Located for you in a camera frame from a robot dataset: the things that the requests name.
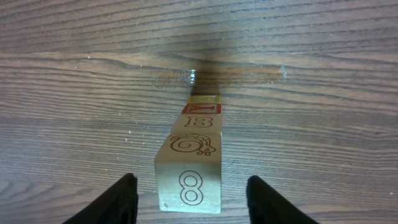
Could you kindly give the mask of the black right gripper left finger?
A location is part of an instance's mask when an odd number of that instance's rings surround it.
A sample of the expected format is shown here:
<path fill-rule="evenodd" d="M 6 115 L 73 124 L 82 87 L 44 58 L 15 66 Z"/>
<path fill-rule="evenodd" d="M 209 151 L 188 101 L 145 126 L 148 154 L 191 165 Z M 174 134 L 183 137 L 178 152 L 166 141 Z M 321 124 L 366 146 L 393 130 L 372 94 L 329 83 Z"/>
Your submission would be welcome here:
<path fill-rule="evenodd" d="M 127 173 L 63 224 L 136 224 L 137 210 L 137 178 Z"/>

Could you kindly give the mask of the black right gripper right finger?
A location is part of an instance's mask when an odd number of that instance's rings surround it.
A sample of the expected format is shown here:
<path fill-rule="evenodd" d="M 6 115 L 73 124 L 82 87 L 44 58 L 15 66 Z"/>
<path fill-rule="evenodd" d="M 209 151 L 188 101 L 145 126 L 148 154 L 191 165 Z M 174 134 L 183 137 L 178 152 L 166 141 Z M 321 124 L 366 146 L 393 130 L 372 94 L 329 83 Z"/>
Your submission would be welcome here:
<path fill-rule="evenodd" d="M 246 197 L 251 224 L 318 224 L 256 175 L 248 178 Z"/>

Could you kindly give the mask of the blue X wooden block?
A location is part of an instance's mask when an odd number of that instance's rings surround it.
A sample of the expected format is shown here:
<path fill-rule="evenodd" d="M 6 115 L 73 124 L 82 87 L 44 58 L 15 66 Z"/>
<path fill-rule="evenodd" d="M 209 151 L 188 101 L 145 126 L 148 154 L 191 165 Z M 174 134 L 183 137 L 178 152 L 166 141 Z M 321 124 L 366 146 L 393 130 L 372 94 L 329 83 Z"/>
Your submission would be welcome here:
<path fill-rule="evenodd" d="M 221 212 L 220 134 L 171 134 L 154 159 L 162 211 Z"/>

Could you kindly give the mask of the red Y wooden block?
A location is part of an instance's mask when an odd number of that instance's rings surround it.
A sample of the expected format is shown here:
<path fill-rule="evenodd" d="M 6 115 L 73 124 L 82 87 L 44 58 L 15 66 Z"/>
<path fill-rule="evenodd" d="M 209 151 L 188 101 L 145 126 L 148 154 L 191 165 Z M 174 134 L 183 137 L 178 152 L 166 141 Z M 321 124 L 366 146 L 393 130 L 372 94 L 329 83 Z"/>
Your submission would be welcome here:
<path fill-rule="evenodd" d="M 182 110 L 182 114 L 220 114 L 220 103 L 188 103 Z"/>

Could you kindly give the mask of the yellow S wooden block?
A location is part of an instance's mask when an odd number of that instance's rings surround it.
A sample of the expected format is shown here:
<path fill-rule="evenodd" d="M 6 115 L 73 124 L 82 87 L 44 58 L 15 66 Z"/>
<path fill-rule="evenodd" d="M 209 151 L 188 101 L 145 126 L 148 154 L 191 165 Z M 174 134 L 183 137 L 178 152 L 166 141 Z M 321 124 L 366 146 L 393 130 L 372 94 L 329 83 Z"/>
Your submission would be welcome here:
<path fill-rule="evenodd" d="M 191 95 L 187 103 L 221 103 L 220 95 Z"/>

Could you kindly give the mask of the plain wooden block blue H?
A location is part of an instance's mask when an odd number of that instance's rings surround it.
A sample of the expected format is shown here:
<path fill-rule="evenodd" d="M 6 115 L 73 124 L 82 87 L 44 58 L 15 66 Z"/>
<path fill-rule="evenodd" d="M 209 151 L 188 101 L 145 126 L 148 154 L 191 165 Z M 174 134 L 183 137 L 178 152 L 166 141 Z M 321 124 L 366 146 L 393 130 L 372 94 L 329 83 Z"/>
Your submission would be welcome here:
<path fill-rule="evenodd" d="M 220 114 L 182 114 L 172 126 L 171 133 L 219 134 L 223 132 Z"/>

